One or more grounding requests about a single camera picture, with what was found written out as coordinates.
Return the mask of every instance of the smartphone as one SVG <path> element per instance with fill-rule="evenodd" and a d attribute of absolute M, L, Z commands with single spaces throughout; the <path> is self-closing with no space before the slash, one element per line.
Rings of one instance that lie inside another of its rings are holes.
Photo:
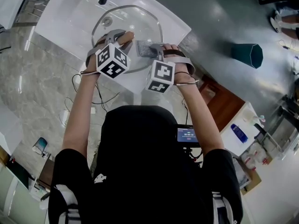
<path fill-rule="evenodd" d="M 175 125 L 176 141 L 184 147 L 200 147 L 192 125 Z"/>

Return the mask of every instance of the sink drain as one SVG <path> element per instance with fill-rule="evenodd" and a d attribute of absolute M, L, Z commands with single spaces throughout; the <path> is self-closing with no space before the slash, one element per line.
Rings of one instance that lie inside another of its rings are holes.
<path fill-rule="evenodd" d="M 112 17 L 104 17 L 101 25 L 104 27 L 109 27 L 112 24 L 113 20 Z"/>

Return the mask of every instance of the white shoe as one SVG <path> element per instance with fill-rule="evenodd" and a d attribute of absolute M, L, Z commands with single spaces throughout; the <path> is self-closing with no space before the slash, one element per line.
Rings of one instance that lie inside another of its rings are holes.
<path fill-rule="evenodd" d="M 281 15 L 279 14 L 278 11 L 275 11 L 275 17 L 274 17 L 274 20 L 275 20 L 276 22 L 282 22 Z"/>
<path fill-rule="evenodd" d="M 273 18 L 270 18 L 271 25 L 276 30 L 276 32 L 281 33 L 281 27 L 277 21 L 275 21 Z"/>

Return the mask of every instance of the forearm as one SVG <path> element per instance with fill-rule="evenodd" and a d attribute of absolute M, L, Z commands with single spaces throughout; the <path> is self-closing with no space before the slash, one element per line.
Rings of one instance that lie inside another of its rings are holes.
<path fill-rule="evenodd" d="M 99 75 L 83 76 L 64 133 L 63 149 L 71 148 L 87 156 L 90 109 Z"/>
<path fill-rule="evenodd" d="M 195 85 L 178 86 L 187 103 L 193 128 L 203 154 L 213 149 L 224 149 L 215 121 Z"/>

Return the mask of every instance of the phone screen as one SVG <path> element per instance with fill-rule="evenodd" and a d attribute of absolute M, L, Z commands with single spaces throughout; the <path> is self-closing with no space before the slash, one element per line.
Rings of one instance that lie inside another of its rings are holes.
<path fill-rule="evenodd" d="M 198 143 L 194 129 L 178 128 L 178 142 Z"/>

